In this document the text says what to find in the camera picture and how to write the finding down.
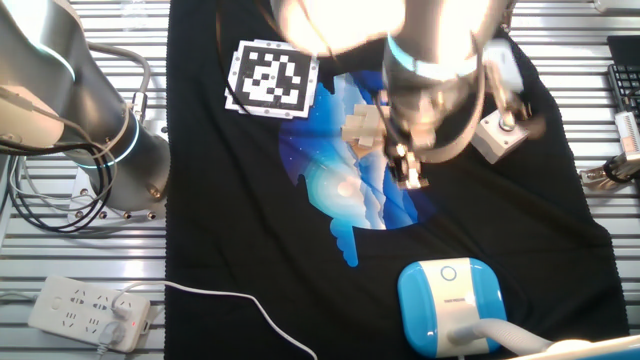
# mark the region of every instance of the metal slats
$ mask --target metal slats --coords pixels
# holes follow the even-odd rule
[[[72,1],[87,39],[139,52],[150,60],[147,119],[161,128],[166,120],[166,37],[169,2],[153,0]],[[635,35],[640,20],[629,16],[602,16],[587,0],[523,1],[516,7],[511,36],[538,68],[544,84],[560,106],[564,128],[576,158],[576,167],[601,165],[620,152],[613,122],[615,105],[606,78],[611,55],[608,35]],[[122,96],[131,100],[141,80],[134,63],[94,54],[98,65]],[[70,195],[77,167],[62,156],[28,161],[40,190]],[[596,221],[613,236],[618,269],[623,280],[628,317],[634,334],[640,333],[640,200],[632,186],[616,191],[585,190]],[[37,207],[41,214],[54,214]],[[64,218],[47,219],[65,223]],[[162,222],[105,227],[99,237],[65,239],[33,228],[14,209],[5,211],[0,230],[0,292],[37,294],[47,275],[59,274],[121,289],[137,280],[164,277]],[[162,359],[164,342],[163,286],[144,286],[133,292],[152,301],[158,312],[151,333],[127,359]],[[28,302],[0,303],[0,360],[81,360],[94,356],[94,347],[30,329]],[[115,354],[105,360],[121,358]]]

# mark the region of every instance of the blue and white device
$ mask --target blue and white device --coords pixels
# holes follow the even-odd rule
[[[480,319],[507,318],[498,279],[482,261],[460,258],[412,263],[400,274],[398,295],[405,335],[421,355],[486,354],[500,347],[488,338],[457,345],[448,336]]]

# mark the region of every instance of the blue graphic design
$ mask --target blue graphic design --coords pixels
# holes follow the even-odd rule
[[[309,202],[333,218],[331,233],[350,266],[358,265],[353,228],[396,229],[424,221],[434,210],[420,191],[393,183],[381,150],[361,159],[342,140],[340,127],[356,104],[371,104],[369,90],[382,86],[379,72],[335,78],[335,95],[318,85],[308,119],[283,123],[280,155],[294,184],[304,176]]]

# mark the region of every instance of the keyboard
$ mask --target keyboard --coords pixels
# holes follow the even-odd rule
[[[616,101],[618,111],[626,111],[627,106],[624,98],[633,89],[640,88],[640,66],[610,65],[609,82],[613,88],[613,97]],[[630,111],[636,119],[640,119],[640,91],[631,97]]]

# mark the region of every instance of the black cable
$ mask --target black cable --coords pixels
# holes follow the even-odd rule
[[[0,153],[4,153],[4,154],[8,154],[8,155],[14,155],[14,156],[49,155],[49,154],[55,154],[55,153],[60,153],[60,152],[65,152],[65,151],[72,151],[72,150],[85,150],[85,151],[89,152],[92,155],[97,155],[102,150],[98,145],[89,144],[89,143],[59,145],[59,146],[53,146],[51,148],[37,148],[37,147],[33,147],[33,146],[14,143],[12,141],[8,141],[8,140],[5,140],[5,139],[0,139],[0,145],[2,146],[2,148],[0,148]],[[17,158],[12,159],[9,169],[12,169],[17,161],[18,161]],[[110,184],[113,181],[111,170],[109,168],[108,159],[106,158],[105,155],[100,156],[100,157],[95,157],[94,158],[94,162],[95,162],[96,167],[98,169],[99,180],[100,180],[99,193],[102,193],[104,191],[105,185],[106,184]],[[19,180],[20,179],[19,179],[18,172],[15,173],[15,176],[16,176],[16,186],[17,186],[17,188],[19,190],[20,189],[20,186],[19,186],[19,184],[20,184]],[[51,231],[51,232],[56,232],[56,233],[62,233],[62,234],[69,234],[69,233],[78,232],[78,231],[86,228],[87,226],[89,226],[91,224],[91,222],[93,222],[95,220],[95,218],[99,215],[99,213],[104,209],[104,207],[106,206],[106,202],[108,201],[110,195],[111,195],[111,189],[109,188],[105,193],[105,196],[104,196],[104,199],[102,201],[101,206],[93,214],[93,216],[91,216],[91,213],[93,212],[93,210],[95,210],[96,206],[100,202],[99,201],[100,199],[98,199],[98,198],[96,198],[96,199],[94,199],[92,201],[92,205],[91,205],[90,209],[87,211],[86,214],[84,214],[78,220],[76,220],[76,221],[74,221],[74,222],[72,222],[70,224],[67,224],[67,225],[54,227],[54,226],[47,225],[40,218],[38,218],[38,216],[35,215],[33,213],[33,211],[31,210],[30,205],[26,202],[26,200],[24,199],[24,196],[20,192],[17,192],[18,200],[20,201],[20,203],[22,204],[24,209],[29,214],[29,216],[27,216],[27,214],[25,214],[22,211],[22,209],[20,208],[20,206],[18,205],[18,201],[16,200],[16,195],[14,195],[12,191],[9,191],[9,198],[11,199],[11,203],[16,208],[16,211],[18,212],[18,214],[20,214],[20,216],[22,218],[24,218],[25,221],[27,221],[29,224],[31,224],[31,225],[33,225],[35,227],[38,227],[40,229],[43,229],[43,230],[46,230],[46,231]],[[88,218],[89,218],[89,220],[88,220],[87,223],[85,223],[85,224],[83,224],[83,225],[81,225],[81,226],[79,226],[77,228],[74,228],[72,230],[64,230],[64,229],[76,226],[76,225],[80,224],[81,222],[87,220]]]
[[[107,173],[108,174],[108,181],[111,181],[111,173]],[[15,174],[16,176],[16,187],[18,190],[20,190],[20,186],[19,186],[19,174],[16,172]],[[104,177],[100,176],[100,189],[101,191],[104,190]],[[92,214],[92,211],[95,209],[95,207],[98,205],[98,203],[100,202],[99,199],[94,199],[92,201],[92,205],[90,207],[90,209],[87,211],[86,214],[84,214],[82,217],[80,217],[79,219],[77,219],[76,221],[69,223],[67,225],[63,225],[63,226],[50,226],[48,224],[46,224],[44,221],[42,221],[40,218],[38,218],[37,215],[35,215],[33,213],[33,211],[31,210],[29,204],[26,202],[25,198],[23,197],[23,195],[20,192],[16,192],[17,196],[18,196],[18,200],[20,200],[20,203],[22,204],[22,206],[24,207],[24,209],[27,211],[27,213],[30,215],[27,216],[27,214],[25,214],[24,212],[22,212],[22,210],[20,209],[20,207],[17,205],[17,202],[15,200],[15,195],[10,192],[9,195],[11,197],[12,203],[14,205],[14,207],[16,208],[16,211],[20,214],[21,217],[24,218],[25,221],[27,221],[28,223],[30,223],[31,225],[38,227],[40,229],[46,230],[46,231],[51,231],[51,232],[55,232],[55,233],[60,233],[60,234],[71,234],[71,233],[75,233],[78,232],[84,228],[86,228],[87,226],[89,226],[94,220],[95,218],[100,214],[100,212],[104,209],[105,205],[106,205],[106,201],[108,200],[108,197],[110,196],[110,190],[107,191],[107,193],[105,194],[104,197],[104,202],[101,203],[100,207],[98,208],[98,210]],[[76,226],[78,224],[80,224],[81,222],[85,221],[87,218],[89,218],[89,220],[85,223],[80,225],[77,228],[74,228],[72,230],[64,230],[73,226]]]

